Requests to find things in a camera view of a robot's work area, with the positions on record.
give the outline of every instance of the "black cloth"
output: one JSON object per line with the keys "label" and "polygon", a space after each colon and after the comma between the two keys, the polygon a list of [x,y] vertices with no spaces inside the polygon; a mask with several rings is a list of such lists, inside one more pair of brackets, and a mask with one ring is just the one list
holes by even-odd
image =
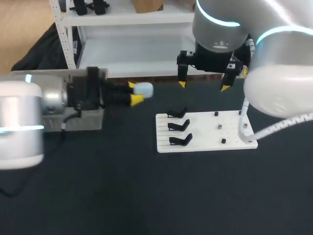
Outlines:
{"label": "black cloth", "polygon": [[[82,48],[77,27],[73,27],[74,61],[77,63]],[[29,50],[26,56],[18,61],[12,71],[22,70],[58,70],[67,69],[67,62],[62,50],[55,23]]]}
{"label": "black cloth", "polygon": [[[69,133],[17,198],[0,195],[4,235],[311,235],[312,123],[254,150],[159,154],[155,115],[239,110],[242,81],[155,85],[152,99],[107,110],[101,131]],[[277,121],[252,107],[254,130]],[[46,151],[59,135],[45,136]],[[23,172],[0,172],[13,188]]]}

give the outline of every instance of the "white shelf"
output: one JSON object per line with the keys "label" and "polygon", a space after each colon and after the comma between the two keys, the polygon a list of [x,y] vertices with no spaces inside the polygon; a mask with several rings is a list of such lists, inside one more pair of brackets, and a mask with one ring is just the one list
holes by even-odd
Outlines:
{"label": "white shelf", "polygon": [[63,26],[167,24],[191,23],[194,19],[191,6],[179,0],[165,0],[163,11],[144,14],[136,13],[132,0],[110,0],[108,3],[110,7],[105,15],[97,16],[88,10],[87,15],[78,16],[75,11],[68,11],[61,23]]}
{"label": "white shelf", "polygon": [[[194,39],[183,35],[115,36],[86,41],[79,68],[109,70],[108,78],[177,76],[177,56],[194,50]],[[189,67],[189,75],[211,74]]]}

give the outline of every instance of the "black peg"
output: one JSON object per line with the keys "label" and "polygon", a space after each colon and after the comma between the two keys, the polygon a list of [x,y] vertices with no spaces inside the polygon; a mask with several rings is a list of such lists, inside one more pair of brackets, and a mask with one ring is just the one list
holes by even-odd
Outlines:
{"label": "black peg", "polygon": [[183,125],[177,125],[177,124],[174,124],[174,123],[168,123],[167,127],[170,129],[170,131],[181,131],[181,132],[183,132],[183,131],[185,131],[187,129],[189,124],[190,124],[190,120],[187,119]]}

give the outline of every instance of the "wooden floor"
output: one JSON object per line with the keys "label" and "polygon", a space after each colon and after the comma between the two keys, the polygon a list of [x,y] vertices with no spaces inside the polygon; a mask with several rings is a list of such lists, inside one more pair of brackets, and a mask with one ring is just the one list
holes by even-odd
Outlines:
{"label": "wooden floor", "polygon": [[53,22],[49,0],[0,0],[0,74],[9,73]]}

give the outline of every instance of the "white cable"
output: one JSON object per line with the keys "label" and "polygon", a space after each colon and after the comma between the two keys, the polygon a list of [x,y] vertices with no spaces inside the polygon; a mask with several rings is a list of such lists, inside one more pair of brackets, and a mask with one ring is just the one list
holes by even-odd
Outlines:
{"label": "white cable", "polygon": [[[252,58],[254,55],[254,52],[255,52],[255,46],[254,46],[253,40],[249,39],[246,42],[246,45],[250,47],[250,54],[251,54],[251,58]],[[262,139],[266,136],[269,136],[271,134],[274,134],[275,132],[278,132],[280,130],[288,128],[290,126],[294,126],[296,124],[300,124],[303,122],[313,120],[313,113],[304,114],[304,115],[300,115],[300,116],[296,116],[296,117],[293,117],[290,119],[280,121],[280,122],[278,122],[272,126],[269,126],[269,127],[255,133],[253,135],[246,136],[245,135],[245,128],[244,128],[244,123],[245,123],[244,118],[248,112],[249,104],[250,104],[249,101],[247,100],[247,98],[245,98],[244,104],[242,107],[242,115],[241,115],[240,120],[239,120],[238,135],[243,142],[256,141],[256,140]]]}

